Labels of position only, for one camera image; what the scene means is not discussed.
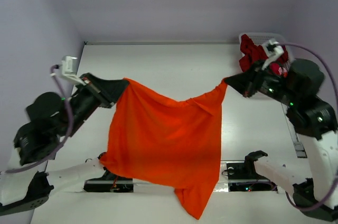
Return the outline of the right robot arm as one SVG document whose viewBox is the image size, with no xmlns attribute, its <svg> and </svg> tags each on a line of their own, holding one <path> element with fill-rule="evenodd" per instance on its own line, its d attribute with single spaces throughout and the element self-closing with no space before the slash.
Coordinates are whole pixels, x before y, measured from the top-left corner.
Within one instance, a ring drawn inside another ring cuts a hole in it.
<svg viewBox="0 0 338 224">
<path fill-rule="evenodd" d="M 267 178 L 304 215 L 332 222 L 337 220 L 337 118 L 333 107 L 317 95 L 324 78 L 316 63 L 297 59 L 286 76 L 274 74 L 258 61 L 227 77 L 225 83 L 246 98 L 259 92 L 287 107 L 286 116 L 302 137 L 312 177 L 298 177 L 263 151 L 245 156 L 244 174 Z"/>
</svg>

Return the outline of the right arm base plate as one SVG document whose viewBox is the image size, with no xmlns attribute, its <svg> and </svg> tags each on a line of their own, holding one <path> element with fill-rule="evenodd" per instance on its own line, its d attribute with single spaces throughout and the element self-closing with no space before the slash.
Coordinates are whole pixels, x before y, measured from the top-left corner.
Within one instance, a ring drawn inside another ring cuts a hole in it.
<svg viewBox="0 0 338 224">
<path fill-rule="evenodd" d="M 277 192 L 277 185 L 266 177 L 247 171 L 244 162 L 226 163 L 221 174 L 227 178 L 230 192 Z"/>
</svg>

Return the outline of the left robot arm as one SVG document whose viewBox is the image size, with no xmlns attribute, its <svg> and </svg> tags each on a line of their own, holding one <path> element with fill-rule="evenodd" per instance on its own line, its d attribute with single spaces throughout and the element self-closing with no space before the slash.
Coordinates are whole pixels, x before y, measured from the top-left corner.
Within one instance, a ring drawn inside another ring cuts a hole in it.
<svg viewBox="0 0 338 224">
<path fill-rule="evenodd" d="M 56 157 L 85 121 L 99 108 L 112 108 L 129 85 L 128 80 L 103 80 L 85 73 L 76 80 L 76 91 L 66 97 L 45 92 L 27 106 L 29 123 L 13 140 L 19 167 L 1 172 L 1 215 L 31 211 L 50 196 L 78 182 L 111 179 L 117 166 L 101 157 L 58 171 L 39 171 L 38 166 Z"/>
</svg>

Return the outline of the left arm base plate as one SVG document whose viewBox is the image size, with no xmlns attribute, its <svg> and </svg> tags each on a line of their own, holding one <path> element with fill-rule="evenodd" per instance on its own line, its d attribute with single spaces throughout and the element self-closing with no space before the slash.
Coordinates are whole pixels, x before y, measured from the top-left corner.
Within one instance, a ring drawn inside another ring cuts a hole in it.
<svg viewBox="0 0 338 224">
<path fill-rule="evenodd" d="M 86 192 L 129 193 L 134 191 L 132 178 L 118 176 L 106 171 L 100 178 L 86 180 L 83 186 Z"/>
</svg>

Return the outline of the orange t shirt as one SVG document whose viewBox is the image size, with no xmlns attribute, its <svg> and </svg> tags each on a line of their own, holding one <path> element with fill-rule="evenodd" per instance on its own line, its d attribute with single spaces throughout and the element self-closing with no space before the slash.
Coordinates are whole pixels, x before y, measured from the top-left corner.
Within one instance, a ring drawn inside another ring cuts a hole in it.
<svg viewBox="0 0 338 224">
<path fill-rule="evenodd" d="M 226 90 L 222 82 L 176 101 L 131 80 L 100 163 L 115 175 L 172 187 L 184 210 L 200 219 L 219 180 Z"/>
</svg>

